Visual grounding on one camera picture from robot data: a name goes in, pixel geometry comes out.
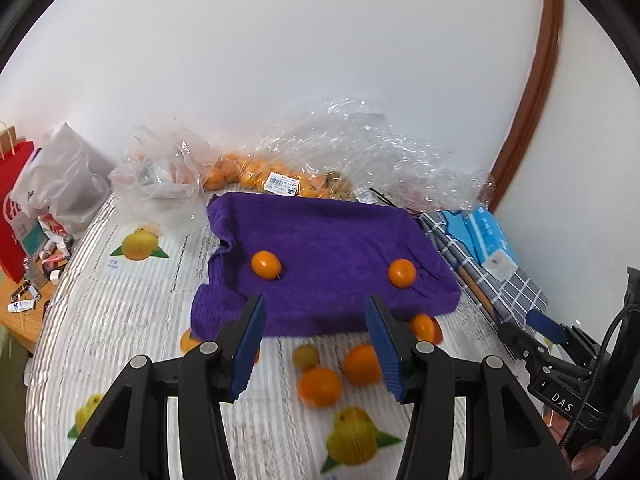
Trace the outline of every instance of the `white wall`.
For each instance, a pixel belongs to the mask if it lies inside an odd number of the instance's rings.
[[[0,76],[0,118],[68,121],[116,161],[175,121],[233,148],[291,105],[372,96],[402,133],[488,169],[542,0],[56,0]]]
[[[640,88],[578,0],[566,0],[542,120],[497,212],[551,313],[601,339],[640,268]]]

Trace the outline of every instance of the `blue gripper pad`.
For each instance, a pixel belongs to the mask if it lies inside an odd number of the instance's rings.
[[[233,357],[234,376],[229,391],[234,399],[237,399],[249,384],[249,377],[254,369],[255,355],[260,348],[260,341],[266,324],[267,310],[263,298],[260,298]]]
[[[549,319],[542,312],[536,308],[532,308],[527,312],[526,317],[527,325],[532,327],[533,330],[540,332],[549,341],[557,345],[563,345],[567,343],[566,332],[564,327],[558,325],[552,319]]]
[[[380,362],[386,389],[394,394],[396,400],[400,401],[405,394],[401,381],[401,360],[396,352],[388,327],[373,298],[367,300],[364,315],[371,343]]]

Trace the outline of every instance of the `clear plastic wrap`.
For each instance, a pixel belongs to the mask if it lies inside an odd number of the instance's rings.
[[[373,187],[418,211],[472,209],[491,189],[486,172],[446,170],[430,145],[399,136],[378,105],[360,99],[293,110],[262,131],[253,153],[223,155],[216,165],[227,168],[215,171],[219,187],[264,191],[276,173],[298,180],[301,196],[354,200],[356,190]]]
[[[218,153],[186,128],[166,134],[140,128],[136,145],[111,171],[116,208],[128,221],[179,232],[196,216],[204,221],[202,186]]]

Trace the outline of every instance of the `purple towel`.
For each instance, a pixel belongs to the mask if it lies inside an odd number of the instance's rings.
[[[209,260],[209,283],[193,299],[191,327],[212,339],[238,318],[249,296],[264,296],[265,335],[309,336],[366,330],[364,306],[380,294],[399,320],[452,312],[460,286],[414,218],[400,208],[230,192],[207,207],[220,248]],[[254,274],[250,260],[267,250],[282,263],[280,279]],[[386,278],[397,258],[417,278],[395,288]]]

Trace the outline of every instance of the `bag handle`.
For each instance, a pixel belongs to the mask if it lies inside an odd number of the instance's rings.
[[[6,131],[6,135],[7,135],[7,137],[9,137],[9,144],[11,144],[11,153],[13,153],[15,155],[14,140],[11,138],[11,132],[9,131],[9,128],[7,127],[7,125],[6,125],[6,123],[4,121],[0,120],[0,123],[2,123],[2,125],[4,126],[4,130]],[[4,151],[2,150],[1,146],[0,146],[0,155],[2,155],[2,160],[4,160]]]

